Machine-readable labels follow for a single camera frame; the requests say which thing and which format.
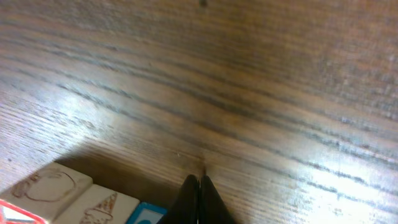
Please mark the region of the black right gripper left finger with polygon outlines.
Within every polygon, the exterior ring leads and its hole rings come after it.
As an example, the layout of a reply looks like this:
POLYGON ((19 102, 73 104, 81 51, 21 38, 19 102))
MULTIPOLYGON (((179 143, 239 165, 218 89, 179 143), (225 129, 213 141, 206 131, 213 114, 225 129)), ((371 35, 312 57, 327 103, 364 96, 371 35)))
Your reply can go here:
POLYGON ((182 184, 177 198, 158 224, 196 224, 198 218, 199 181, 188 175, 182 184))

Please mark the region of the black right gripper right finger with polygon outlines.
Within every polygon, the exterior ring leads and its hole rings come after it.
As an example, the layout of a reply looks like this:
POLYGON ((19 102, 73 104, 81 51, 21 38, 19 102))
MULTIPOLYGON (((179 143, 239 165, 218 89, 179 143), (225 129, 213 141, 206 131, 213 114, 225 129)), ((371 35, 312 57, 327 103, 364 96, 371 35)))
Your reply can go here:
POLYGON ((204 175, 200 181, 198 223, 237 224, 207 175, 204 175))

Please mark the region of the blue number five block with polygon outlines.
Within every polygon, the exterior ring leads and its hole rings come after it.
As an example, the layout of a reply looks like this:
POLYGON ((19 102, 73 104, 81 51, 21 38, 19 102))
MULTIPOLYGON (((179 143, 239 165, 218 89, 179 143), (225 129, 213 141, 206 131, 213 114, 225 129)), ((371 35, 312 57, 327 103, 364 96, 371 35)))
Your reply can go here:
POLYGON ((157 224, 167 213, 167 209, 141 202, 128 218, 126 224, 157 224))

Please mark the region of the yellow edged wooden block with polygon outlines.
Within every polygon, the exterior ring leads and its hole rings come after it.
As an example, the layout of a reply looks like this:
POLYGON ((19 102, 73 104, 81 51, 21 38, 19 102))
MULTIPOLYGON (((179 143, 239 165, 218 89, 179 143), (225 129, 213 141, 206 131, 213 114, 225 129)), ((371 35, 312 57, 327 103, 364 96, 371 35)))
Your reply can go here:
POLYGON ((54 224, 125 224, 139 205, 134 197, 93 184, 54 224))

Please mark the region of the red letter A block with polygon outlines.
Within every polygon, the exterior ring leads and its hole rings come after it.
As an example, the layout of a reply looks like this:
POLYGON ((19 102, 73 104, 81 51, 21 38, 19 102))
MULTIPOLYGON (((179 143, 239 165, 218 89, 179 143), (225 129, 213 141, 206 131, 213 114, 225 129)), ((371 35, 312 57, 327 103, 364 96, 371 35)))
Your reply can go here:
POLYGON ((53 162, 1 192, 1 203, 49 223, 92 184, 90 176, 53 162))

